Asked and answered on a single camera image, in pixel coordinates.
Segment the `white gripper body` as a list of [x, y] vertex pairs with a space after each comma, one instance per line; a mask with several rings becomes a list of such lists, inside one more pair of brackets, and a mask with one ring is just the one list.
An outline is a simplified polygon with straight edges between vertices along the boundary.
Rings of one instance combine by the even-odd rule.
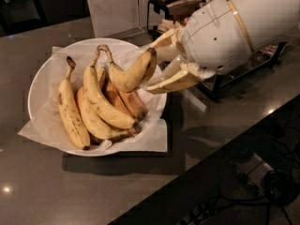
[[181, 37], [187, 59], [226, 75], [252, 55], [227, 0], [212, 0], [195, 11]]

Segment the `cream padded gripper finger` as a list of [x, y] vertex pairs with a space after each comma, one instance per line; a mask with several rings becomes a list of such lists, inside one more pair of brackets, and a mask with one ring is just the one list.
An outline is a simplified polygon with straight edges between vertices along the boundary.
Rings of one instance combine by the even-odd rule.
[[197, 64], [180, 63], [177, 67], [166, 67], [160, 77], [145, 83], [142, 88], [152, 94], [163, 94], [189, 88], [200, 80], [201, 70]]

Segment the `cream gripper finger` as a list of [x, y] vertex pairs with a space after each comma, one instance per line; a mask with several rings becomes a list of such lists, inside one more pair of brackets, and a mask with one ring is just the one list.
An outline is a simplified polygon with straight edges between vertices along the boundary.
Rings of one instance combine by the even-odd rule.
[[184, 49], [178, 38], [179, 32], [180, 29], [171, 29], [149, 45], [151, 62], [157, 64], [171, 62], [177, 55], [184, 54]]

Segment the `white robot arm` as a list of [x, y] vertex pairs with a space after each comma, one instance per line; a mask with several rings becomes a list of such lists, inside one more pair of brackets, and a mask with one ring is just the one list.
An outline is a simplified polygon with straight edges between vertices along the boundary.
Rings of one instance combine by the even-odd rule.
[[142, 88], [168, 93], [231, 72], [255, 52], [297, 38], [299, 9], [300, 0], [210, 1], [152, 43], [170, 64]]

